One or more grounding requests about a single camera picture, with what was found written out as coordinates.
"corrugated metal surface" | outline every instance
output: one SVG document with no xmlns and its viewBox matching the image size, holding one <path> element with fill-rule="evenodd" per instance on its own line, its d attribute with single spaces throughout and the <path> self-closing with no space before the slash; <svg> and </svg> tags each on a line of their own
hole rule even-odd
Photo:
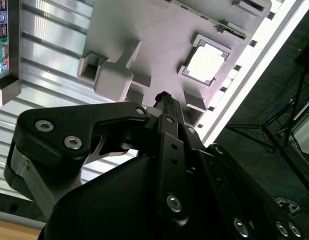
<svg viewBox="0 0 309 240">
<path fill-rule="evenodd" d="M 21 0 L 22 93 L 0 109 L 0 193 L 24 198 L 4 179 L 4 167 L 18 115 L 25 110 L 107 103 L 93 86 L 79 82 L 82 54 L 93 1 Z M 130 151 L 84 167 L 85 183 L 135 156 Z"/>
</svg>

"wooden surface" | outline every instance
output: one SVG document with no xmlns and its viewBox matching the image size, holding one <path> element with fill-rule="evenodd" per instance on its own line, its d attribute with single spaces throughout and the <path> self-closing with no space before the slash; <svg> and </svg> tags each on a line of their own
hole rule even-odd
<svg viewBox="0 0 309 240">
<path fill-rule="evenodd" d="M 40 230 L 0 221 L 0 240 L 37 240 Z"/>
</svg>

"dark background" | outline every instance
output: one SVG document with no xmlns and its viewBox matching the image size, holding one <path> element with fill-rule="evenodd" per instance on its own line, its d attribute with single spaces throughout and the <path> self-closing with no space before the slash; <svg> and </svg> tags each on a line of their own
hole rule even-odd
<svg viewBox="0 0 309 240">
<path fill-rule="evenodd" d="M 229 124 L 262 124 L 273 109 L 286 105 L 295 97 L 301 73 L 304 68 L 295 60 L 309 44 L 309 11 L 296 27 L 282 49 L 265 70 L 246 99 L 235 112 Z M 309 83 L 309 73 L 305 81 Z M 309 100 L 309 84 L 304 84 L 300 102 Z M 280 123 L 284 125 L 290 114 L 284 114 Z M 270 130 L 273 134 L 281 126 L 274 122 Z M 260 130 L 243 132 L 265 141 Z M 288 164 L 279 163 L 279 154 L 245 137 L 224 129 L 216 143 L 222 145 L 241 166 L 272 196 L 286 196 L 299 201 L 303 212 L 294 220 L 306 231 L 309 240 L 309 193 L 293 175 Z"/>
</svg>

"black tripod stand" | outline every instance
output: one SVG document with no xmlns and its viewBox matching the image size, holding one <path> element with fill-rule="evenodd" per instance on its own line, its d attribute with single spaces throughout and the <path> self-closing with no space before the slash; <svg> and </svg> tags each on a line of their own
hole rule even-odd
<svg viewBox="0 0 309 240">
<path fill-rule="evenodd" d="M 228 130 L 231 130 L 234 133 L 240 134 L 243 137 L 250 139 L 250 140 L 252 140 L 252 141 L 268 148 L 268 149 L 279 152 L 279 154 L 286 160 L 286 162 L 289 164 L 291 169 L 295 172 L 295 174 L 298 176 L 300 181 L 304 184 L 306 189 L 309 191 L 309 161 L 307 160 L 307 158 L 305 158 L 303 156 L 301 149 L 300 149 L 301 158 L 303 159 L 303 161 L 300 161 L 300 158 L 290 157 L 290 155 L 287 153 L 287 149 L 289 149 L 288 148 L 289 138 L 290 138 L 290 136 L 292 136 L 294 138 L 294 136 L 292 134 L 292 128 L 293 128 L 294 124 L 298 121 L 298 119 L 295 119 L 295 116 L 296 116 L 296 113 L 297 113 L 297 107 L 300 103 L 300 96 L 301 96 L 301 92 L 303 90 L 305 76 L 307 75 L 308 72 L 309 72 L 308 70 L 305 70 L 301 74 L 301 78 L 300 78 L 294 99 L 289 104 L 282 107 L 282 109 L 280 109 L 278 112 L 271 114 L 264 123 L 262 123 L 262 124 L 229 124 L 229 125 L 226 126 L 226 128 Z M 283 143 L 280 143 L 278 141 L 278 139 L 270 132 L 268 127 L 274 121 L 278 120 L 278 118 L 280 116 L 287 113 L 287 111 L 289 111 L 290 109 L 292 109 L 292 111 L 291 111 L 289 120 L 287 122 L 287 128 L 284 130 L 285 137 L 284 137 Z M 250 135 L 240 131 L 239 129 L 261 130 L 262 134 L 265 134 L 268 137 L 268 139 L 270 140 L 272 145 L 270 145 L 266 142 L 263 142 L 263 141 L 255 138 L 253 136 L 250 136 Z"/>
<path fill-rule="evenodd" d="M 221 146 L 203 146 L 178 101 L 156 102 L 20 115 L 5 178 L 42 209 L 40 239 L 305 239 Z M 84 164 L 128 149 L 138 156 L 81 184 Z"/>
</svg>

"blue cable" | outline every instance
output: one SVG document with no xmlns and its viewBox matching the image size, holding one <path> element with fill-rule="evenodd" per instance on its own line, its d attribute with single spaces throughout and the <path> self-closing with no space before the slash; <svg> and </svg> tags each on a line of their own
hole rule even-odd
<svg viewBox="0 0 309 240">
<path fill-rule="evenodd" d="M 307 104 L 307 103 L 309 103 L 309 100 L 304 101 L 304 102 L 302 102 L 302 103 L 299 103 L 298 106 L 304 105 L 304 104 Z M 286 105 L 284 105 L 284 106 L 279 106 L 279 107 L 275 108 L 274 110 L 272 110 L 272 111 L 270 112 L 270 114 L 269 114 L 269 116 L 268 116 L 268 118 L 267 118 L 266 120 L 268 121 L 269 119 L 271 119 L 271 117 L 272 117 L 273 115 L 275 115 L 275 114 L 278 113 L 280 110 L 282 110 L 282 109 L 284 109 L 285 107 L 287 107 L 288 105 L 289 105 L 289 104 L 286 104 Z"/>
</svg>

